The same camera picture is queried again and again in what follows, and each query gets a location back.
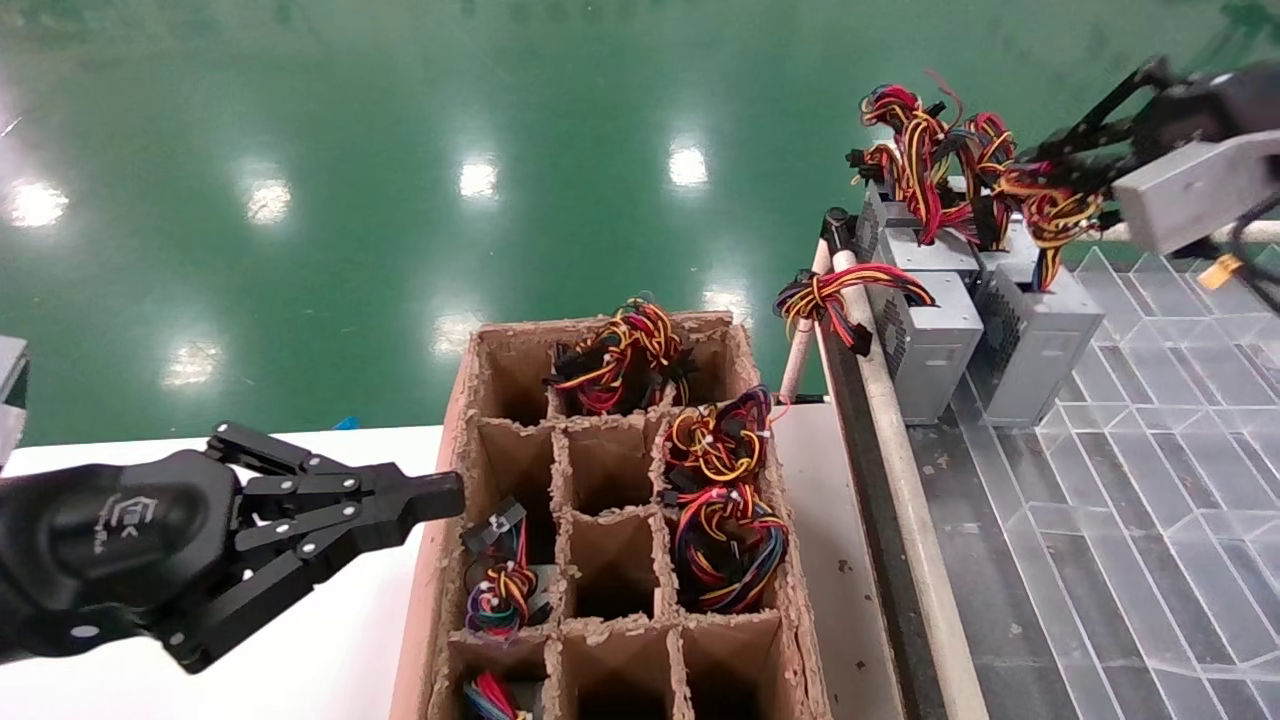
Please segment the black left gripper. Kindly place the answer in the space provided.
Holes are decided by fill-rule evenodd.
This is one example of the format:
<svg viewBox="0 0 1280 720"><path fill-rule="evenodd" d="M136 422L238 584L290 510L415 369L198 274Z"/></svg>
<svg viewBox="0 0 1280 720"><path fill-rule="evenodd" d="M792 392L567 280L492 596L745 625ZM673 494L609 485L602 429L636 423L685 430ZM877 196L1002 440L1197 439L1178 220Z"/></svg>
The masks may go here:
<svg viewBox="0 0 1280 720"><path fill-rule="evenodd" d="M237 474L193 450L3 480L3 661L157 635L202 673L362 553L461 497L344 500L230 533Z"/></svg>

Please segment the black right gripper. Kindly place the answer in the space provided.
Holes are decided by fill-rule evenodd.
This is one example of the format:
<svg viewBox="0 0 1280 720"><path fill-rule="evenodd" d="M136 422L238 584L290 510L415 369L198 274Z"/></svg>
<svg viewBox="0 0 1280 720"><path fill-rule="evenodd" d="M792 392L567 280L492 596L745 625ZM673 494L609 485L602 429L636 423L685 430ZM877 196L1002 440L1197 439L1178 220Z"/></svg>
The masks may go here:
<svg viewBox="0 0 1280 720"><path fill-rule="evenodd" d="M1144 88L1156 94L1146 118L1111 115ZM1059 188L1111 193L1128 173L1192 142L1219 143L1279 129L1279 61L1261 60L1207 76L1175 76L1152 56L1112 87L1082 119L1033 147L1033 163L1059 161Z"/></svg>

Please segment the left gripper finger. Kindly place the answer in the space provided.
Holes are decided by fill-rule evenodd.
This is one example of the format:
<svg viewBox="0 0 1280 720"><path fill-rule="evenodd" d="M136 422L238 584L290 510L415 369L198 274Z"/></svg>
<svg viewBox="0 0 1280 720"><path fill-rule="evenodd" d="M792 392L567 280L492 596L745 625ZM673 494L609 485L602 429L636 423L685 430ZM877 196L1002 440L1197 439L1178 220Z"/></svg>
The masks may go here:
<svg viewBox="0 0 1280 720"><path fill-rule="evenodd" d="M337 501L375 495L465 498L456 471L411 477L393 462L352 466L234 421L224 421L214 429L207 439L207 457L256 471L261 478L244 483L244 492L252 496L291 501Z"/></svg>

